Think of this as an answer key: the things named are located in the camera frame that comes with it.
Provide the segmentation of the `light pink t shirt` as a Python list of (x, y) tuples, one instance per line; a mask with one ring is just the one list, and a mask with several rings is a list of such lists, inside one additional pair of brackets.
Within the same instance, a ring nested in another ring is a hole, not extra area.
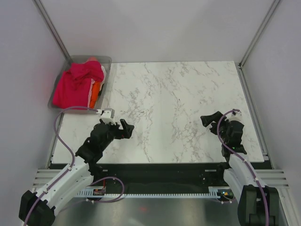
[(89, 89), (89, 93), (88, 93), (87, 106), (89, 108), (94, 108), (96, 100), (97, 100), (96, 85), (95, 85), (95, 81), (91, 80), (91, 85), (90, 85), (90, 89)]

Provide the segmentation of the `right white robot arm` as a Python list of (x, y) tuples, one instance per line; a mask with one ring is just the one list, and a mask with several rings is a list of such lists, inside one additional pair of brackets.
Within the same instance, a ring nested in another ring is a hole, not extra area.
[(222, 144), (225, 169), (215, 174), (216, 182), (229, 185), (238, 202), (238, 221), (242, 226), (277, 226), (279, 224), (279, 194), (255, 172), (242, 144), (244, 125), (236, 119), (227, 119), (217, 111), (200, 117)]

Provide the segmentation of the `salmon pink t shirt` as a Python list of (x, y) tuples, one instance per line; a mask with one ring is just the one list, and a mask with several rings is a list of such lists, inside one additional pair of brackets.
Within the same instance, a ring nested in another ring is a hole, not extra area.
[(92, 56), (87, 60), (87, 62), (90, 62), (90, 61), (98, 61), (98, 60), (96, 57)]

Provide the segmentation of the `clear plastic bin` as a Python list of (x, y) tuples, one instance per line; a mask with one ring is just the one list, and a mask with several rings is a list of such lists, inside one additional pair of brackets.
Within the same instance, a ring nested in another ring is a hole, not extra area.
[(108, 56), (74, 55), (57, 76), (48, 107), (98, 108), (109, 78), (112, 59)]

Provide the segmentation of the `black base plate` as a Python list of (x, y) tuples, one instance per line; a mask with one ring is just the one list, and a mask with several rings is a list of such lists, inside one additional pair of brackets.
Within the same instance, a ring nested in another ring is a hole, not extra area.
[(110, 192), (204, 192), (208, 187), (226, 187), (225, 163), (98, 164), (94, 182)]

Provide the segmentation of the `red t shirt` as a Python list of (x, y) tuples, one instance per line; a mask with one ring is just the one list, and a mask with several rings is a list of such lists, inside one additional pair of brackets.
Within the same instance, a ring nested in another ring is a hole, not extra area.
[(72, 63), (69, 69), (71, 84), (75, 90), (88, 90), (91, 80), (102, 82), (103, 72), (98, 61), (85, 62), (83, 64)]

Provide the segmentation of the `white t shirt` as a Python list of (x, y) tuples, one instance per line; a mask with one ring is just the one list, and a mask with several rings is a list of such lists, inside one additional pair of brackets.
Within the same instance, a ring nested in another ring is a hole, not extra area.
[(103, 80), (102, 80), (102, 83), (104, 83), (104, 82), (105, 82), (105, 79), (106, 79), (106, 74), (107, 74), (107, 72), (106, 72), (105, 67), (104, 67), (103, 65), (101, 66), (101, 69), (102, 69), (102, 72), (103, 72)]

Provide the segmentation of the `orange t shirt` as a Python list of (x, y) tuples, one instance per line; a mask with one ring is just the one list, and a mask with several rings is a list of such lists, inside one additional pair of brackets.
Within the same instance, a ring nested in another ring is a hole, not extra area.
[(100, 92), (101, 89), (101, 83), (96, 81), (93, 85), (92, 85), (92, 89), (91, 89), (91, 97), (90, 97), (90, 103), (89, 103), (89, 107), (90, 108), (94, 108), (95, 104), (97, 102), (98, 99), (98, 94)]

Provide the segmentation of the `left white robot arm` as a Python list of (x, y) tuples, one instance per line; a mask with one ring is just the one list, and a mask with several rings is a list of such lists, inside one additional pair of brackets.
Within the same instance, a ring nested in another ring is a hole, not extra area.
[(51, 226), (65, 205), (81, 190), (99, 185), (103, 173), (97, 162), (115, 139), (130, 139), (134, 126), (124, 119), (120, 123), (100, 120), (75, 153), (74, 159), (55, 177), (35, 192), (26, 191), (21, 197), (19, 218), (26, 226)]

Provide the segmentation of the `folded magenta t shirt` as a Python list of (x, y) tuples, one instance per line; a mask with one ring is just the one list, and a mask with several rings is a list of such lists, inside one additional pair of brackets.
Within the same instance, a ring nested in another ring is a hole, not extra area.
[(62, 109), (71, 106), (87, 107), (89, 89), (75, 90), (72, 87), (70, 75), (69, 71), (62, 74), (55, 89), (52, 104)]

